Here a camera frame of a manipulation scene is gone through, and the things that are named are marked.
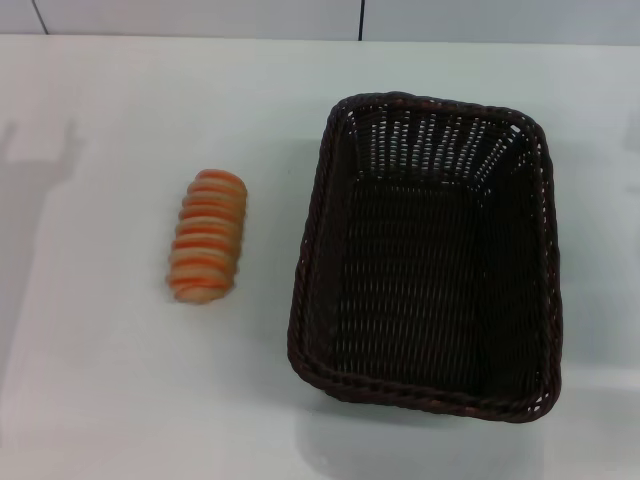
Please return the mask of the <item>orange striped bread roll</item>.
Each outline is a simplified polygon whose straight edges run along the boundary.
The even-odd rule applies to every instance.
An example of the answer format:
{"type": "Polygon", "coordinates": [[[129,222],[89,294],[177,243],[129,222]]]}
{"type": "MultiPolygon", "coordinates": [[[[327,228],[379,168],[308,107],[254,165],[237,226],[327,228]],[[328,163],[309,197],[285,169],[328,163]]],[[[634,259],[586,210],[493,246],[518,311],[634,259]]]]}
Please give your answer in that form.
{"type": "Polygon", "coordinates": [[[182,199],[169,254],[167,284],[181,302],[206,304],[235,285],[248,191],[236,175],[200,171],[182,199]]]}

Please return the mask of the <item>black woven rectangular basket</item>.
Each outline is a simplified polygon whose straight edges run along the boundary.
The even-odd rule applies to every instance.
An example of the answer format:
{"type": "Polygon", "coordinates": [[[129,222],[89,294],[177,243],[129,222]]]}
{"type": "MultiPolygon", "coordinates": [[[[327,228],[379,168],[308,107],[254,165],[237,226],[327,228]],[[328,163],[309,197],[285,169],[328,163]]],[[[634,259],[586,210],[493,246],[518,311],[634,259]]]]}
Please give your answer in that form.
{"type": "Polygon", "coordinates": [[[331,110],[287,356],[338,400],[528,423],[561,392],[560,253],[541,126],[403,92],[331,110]]]}

